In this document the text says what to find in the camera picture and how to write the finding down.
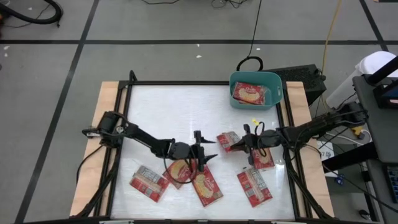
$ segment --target teal plastic bin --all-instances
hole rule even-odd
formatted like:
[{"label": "teal plastic bin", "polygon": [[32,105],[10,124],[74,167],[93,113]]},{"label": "teal plastic bin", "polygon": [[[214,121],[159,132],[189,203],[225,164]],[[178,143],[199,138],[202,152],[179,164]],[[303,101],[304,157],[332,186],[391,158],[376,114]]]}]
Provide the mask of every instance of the teal plastic bin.
[{"label": "teal plastic bin", "polygon": [[[235,100],[232,94],[236,82],[266,86],[268,91],[265,105],[244,105]],[[268,110],[279,103],[283,97],[282,80],[273,72],[234,72],[229,78],[229,89],[229,102],[233,108],[238,109]]]}]

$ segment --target table leg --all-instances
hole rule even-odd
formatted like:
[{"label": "table leg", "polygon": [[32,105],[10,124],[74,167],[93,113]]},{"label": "table leg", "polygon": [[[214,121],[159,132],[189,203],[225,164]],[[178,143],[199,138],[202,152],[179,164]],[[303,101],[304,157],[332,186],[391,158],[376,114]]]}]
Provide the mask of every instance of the table leg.
[{"label": "table leg", "polygon": [[377,159],[376,148],[373,142],[369,142],[363,146],[356,147],[353,150],[334,156],[322,161],[322,164],[330,170],[338,170],[359,162],[364,162],[368,159]]}]

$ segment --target gray floor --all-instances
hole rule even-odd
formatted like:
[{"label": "gray floor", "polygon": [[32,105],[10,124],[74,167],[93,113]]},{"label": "gray floor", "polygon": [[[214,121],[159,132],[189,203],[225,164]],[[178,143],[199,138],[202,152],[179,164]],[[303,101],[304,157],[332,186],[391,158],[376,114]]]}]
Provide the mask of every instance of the gray floor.
[{"label": "gray floor", "polygon": [[[79,42],[86,21],[90,19],[90,10],[98,0],[58,2],[65,11],[60,28],[55,24],[1,28],[1,223],[16,220],[61,90],[65,80],[69,80],[68,74],[73,80],[25,222],[68,217],[75,190],[75,172],[86,145],[80,131],[91,123],[102,81],[126,79],[130,69],[139,80],[227,80],[238,62],[248,54],[250,45],[228,44],[223,40],[249,40],[258,6],[258,1],[253,0],[239,9],[230,5],[213,9],[210,0],[181,0],[173,5],[155,6],[139,0],[99,0],[92,23],[86,26],[89,29],[87,40],[192,40],[190,44],[178,44],[178,41],[141,44],[137,41],[121,45],[121,42],[86,43],[85,36]],[[398,40],[395,13],[398,4],[365,2],[382,38]],[[323,45],[312,40],[325,40],[336,3],[332,0],[263,0],[256,39],[270,42],[255,45],[252,54],[263,58],[265,69],[309,63],[321,67]],[[35,17],[46,3],[11,0],[9,7]],[[43,17],[52,13],[50,8]],[[6,24],[18,26],[24,22],[10,18]],[[54,41],[26,44],[24,40]],[[74,41],[61,44],[59,40]],[[212,41],[206,44],[202,40]],[[278,44],[276,40],[306,41]],[[341,45],[331,43],[324,72],[328,88],[325,97],[363,57],[381,50],[357,0],[343,0],[331,40],[362,42],[355,45],[347,41],[340,42]],[[79,51],[76,54],[78,44],[83,47],[80,54]],[[398,54],[398,46],[387,47]],[[75,70],[74,57],[78,59]],[[242,69],[256,70],[257,66],[255,62],[248,62]],[[344,215],[348,208],[338,206],[343,199],[332,196],[336,216],[352,220],[352,216]],[[353,212],[361,207],[347,206]]]}]

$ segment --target white table surface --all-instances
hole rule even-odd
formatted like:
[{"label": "white table surface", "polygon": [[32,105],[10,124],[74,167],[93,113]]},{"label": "white table surface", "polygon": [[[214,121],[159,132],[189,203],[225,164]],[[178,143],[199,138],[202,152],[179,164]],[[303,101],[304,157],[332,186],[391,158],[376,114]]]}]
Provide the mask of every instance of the white table surface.
[{"label": "white table surface", "polygon": [[[267,111],[239,110],[229,105],[229,86],[134,86],[127,118],[155,138],[175,138],[193,144],[194,130],[207,140],[216,141],[222,132],[244,135],[243,124],[252,119],[265,122],[266,129],[279,127],[276,108]],[[203,208],[192,184],[180,190],[169,185],[159,202],[129,185],[140,165],[159,175],[165,171],[163,160],[148,148],[124,139],[121,163],[111,216],[124,219],[205,219],[205,220],[293,220],[292,197],[282,146],[271,148],[275,167],[261,171],[272,199],[252,208],[236,174],[249,166],[244,152],[225,153],[219,143],[203,144],[205,154],[218,154],[208,162],[223,197]]]}]

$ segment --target snack package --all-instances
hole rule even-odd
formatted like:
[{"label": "snack package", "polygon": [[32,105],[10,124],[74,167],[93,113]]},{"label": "snack package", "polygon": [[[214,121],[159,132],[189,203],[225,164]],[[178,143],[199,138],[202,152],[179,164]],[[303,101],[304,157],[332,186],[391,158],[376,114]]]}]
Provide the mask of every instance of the snack package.
[{"label": "snack package", "polygon": [[255,168],[252,167],[238,174],[238,179],[252,207],[272,198],[264,179]]},{"label": "snack package", "polygon": [[130,185],[153,201],[158,202],[164,190],[169,185],[169,181],[152,170],[140,166],[138,171],[133,175]]},{"label": "snack package", "polygon": [[205,166],[203,172],[199,172],[192,181],[193,187],[197,191],[199,199],[204,207],[215,202],[223,196],[220,188],[213,178],[209,168]]},{"label": "snack package", "polygon": [[236,82],[232,97],[249,104],[264,105],[266,102],[265,93],[265,86]]},{"label": "snack package", "polygon": [[232,151],[231,146],[241,140],[234,131],[222,133],[217,136],[217,139],[226,152]]},{"label": "snack package", "polygon": [[262,156],[259,150],[253,150],[254,156],[254,168],[264,169],[269,167],[274,167],[274,160],[272,159],[271,152],[269,148],[264,149],[267,156]]},{"label": "snack package", "polygon": [[188,164],[182,159],[173,162],[167,168],[167,170],[171,176],[167,173],[167,171],[163,173],[163,176],[170,183],[172,183],[177,189],[179,189],[182,186],[182,184],[177,183],[176,181],[173,180],[173,178],[179,182],[186,182],[188,178],[191,176],[191,170],[189,169]]}]

